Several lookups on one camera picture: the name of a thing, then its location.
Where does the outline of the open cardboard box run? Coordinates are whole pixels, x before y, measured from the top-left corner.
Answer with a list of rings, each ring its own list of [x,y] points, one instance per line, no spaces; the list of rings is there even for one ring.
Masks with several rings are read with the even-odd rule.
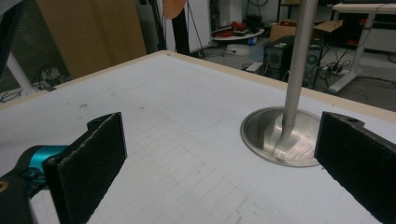
[[[332,33],[343,25],[344,21],[319,21],[313,25],[312,37],[322,38],[326,34]],[[274,42],[287,35],[295,35],[297,20],[284,20],[272,25],[269,40]]]

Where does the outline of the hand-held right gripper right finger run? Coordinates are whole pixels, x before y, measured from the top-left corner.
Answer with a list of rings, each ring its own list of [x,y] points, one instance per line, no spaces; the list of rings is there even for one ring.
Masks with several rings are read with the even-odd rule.
[[[314,157],[368,212],[396,224],[396,145],[345,115],[324,112]]]

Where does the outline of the white grid mat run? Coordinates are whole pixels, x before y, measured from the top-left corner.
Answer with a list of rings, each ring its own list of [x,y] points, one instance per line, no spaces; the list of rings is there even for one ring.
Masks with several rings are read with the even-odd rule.
[[[375,224],[323,168],[266,161],[240,136],[283,82],[168,51],[0,104],[0,175],[121,112],[128,157],[92,224]]]

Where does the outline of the black computer tower green sticker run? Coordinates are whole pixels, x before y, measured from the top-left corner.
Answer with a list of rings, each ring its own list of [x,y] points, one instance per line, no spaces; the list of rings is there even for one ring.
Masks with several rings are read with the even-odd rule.
[[[289,71],[293,51],[294,36],[286,35],[264,45],[264,75],[281,80]]]

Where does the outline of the white standing desk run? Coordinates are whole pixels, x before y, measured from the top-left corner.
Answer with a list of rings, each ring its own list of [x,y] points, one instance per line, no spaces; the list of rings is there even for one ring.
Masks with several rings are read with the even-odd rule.
[[[349,4],[340,3],[332,7],[333,10],[342,13],[364,13],[367,15],[366,23],[364,24],[358,42],[358,46],[355,51],[355,55],[347,74],[343,75],[339,80],[333,83],[329,88],[329,93],[337,93],[343,89],[348,83],[358,76],[361,72],[359,64],[361,56],[366,47],[367,37],[373,27],[375,16],[380,14],[396,15],[396,3],[377,3],[377,4]]]

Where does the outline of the white panel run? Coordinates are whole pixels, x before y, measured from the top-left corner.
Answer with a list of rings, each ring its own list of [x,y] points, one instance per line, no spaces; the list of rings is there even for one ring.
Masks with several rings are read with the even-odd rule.
[[[211,28],[209,19],[209,0],[176,0],[182,2],[184,19],[189,39],[190,53],[208,47],[211,43]],[[166,48],[177,50],[175,27],[172,20],[163,16],[163,35]]]

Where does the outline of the metal utensil stand with hooks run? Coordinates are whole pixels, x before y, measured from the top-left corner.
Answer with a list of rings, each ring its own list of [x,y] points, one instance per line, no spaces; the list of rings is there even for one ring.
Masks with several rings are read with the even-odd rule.
[[[301,0],[285,104],[252,112],[240,127],[242,140],[256,155],[289,167],[318,164],[314,152],[320,118],[298,108],[317,5],[318,0]]]

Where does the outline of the brown board panel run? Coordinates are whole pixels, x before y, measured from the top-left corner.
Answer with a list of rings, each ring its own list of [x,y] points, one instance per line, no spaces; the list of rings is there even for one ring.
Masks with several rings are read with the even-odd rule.
[[[147,54],[135,0],[36,0],[73,78]]]

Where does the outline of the white power strip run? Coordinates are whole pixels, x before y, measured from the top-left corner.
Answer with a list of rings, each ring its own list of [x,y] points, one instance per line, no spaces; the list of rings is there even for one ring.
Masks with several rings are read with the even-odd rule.
[[[328,63],[322,67],[322,70],[332,74],[341,75],[347,73],[346,67],[347,63]]]

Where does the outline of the black frame struts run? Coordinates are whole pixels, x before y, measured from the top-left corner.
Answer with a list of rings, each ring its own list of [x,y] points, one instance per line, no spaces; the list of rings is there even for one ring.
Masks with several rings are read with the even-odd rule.
[[[189,56],[191,51],[184,9],[172,19],[172,25],[177,53]]]

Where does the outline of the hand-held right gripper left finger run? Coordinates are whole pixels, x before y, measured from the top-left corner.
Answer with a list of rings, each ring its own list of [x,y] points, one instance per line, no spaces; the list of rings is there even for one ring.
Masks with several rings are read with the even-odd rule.
[[[18,160],[33,193],[50,191],[61,224],[86,224],[127,159],[120,112],[87,123],[68,146],[34,146]]]

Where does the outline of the round white table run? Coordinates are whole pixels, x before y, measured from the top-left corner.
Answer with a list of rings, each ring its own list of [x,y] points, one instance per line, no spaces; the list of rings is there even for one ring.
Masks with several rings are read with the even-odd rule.
[[[239,41],[262,35],[265,29],[258,23],[233,21],[211,32],[213,41]]]

